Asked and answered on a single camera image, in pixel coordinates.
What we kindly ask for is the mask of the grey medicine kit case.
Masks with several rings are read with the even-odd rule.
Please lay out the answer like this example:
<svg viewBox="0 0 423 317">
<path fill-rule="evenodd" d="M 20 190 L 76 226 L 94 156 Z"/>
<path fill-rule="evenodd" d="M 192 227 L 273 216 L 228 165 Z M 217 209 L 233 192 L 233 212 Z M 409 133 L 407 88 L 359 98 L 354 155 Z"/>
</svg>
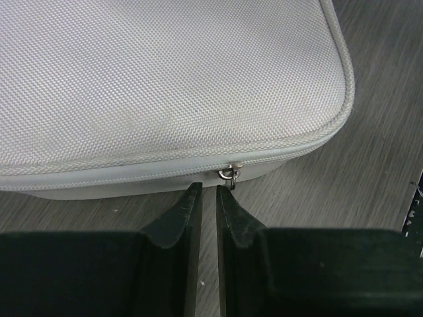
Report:
<svg viewBox="0 0 423 317">
<path fill-rule="evenodd" d="M 354 93 L 332 1 L 2 1 L 1 190 L 231 186 L 328 142 Z"/>
</svg>

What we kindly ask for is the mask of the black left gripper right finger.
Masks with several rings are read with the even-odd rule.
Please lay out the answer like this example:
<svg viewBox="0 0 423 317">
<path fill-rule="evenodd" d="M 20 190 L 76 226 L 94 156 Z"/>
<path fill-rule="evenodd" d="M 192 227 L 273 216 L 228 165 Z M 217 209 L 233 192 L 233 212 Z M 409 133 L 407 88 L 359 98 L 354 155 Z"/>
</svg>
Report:
<svg viewBox="0 0 423 317">
<path fill-rule="evenodd" d="M 417 242 L 379 229 L 269 228 L 218 186 L 222 316 L 421 316 Z"/>
</svg>

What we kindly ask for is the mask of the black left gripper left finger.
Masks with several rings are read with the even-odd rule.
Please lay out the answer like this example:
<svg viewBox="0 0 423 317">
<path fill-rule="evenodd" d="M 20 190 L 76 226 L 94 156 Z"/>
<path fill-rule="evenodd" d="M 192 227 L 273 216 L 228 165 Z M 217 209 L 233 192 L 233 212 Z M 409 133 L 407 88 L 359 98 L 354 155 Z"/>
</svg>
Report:
<svg viewBox="0 0 423 317">
<path fill-rule="evenodd" d="M 139 231 L 1 235 L 2 316 L 193 316 L 202 185 Z"/>
</svg>

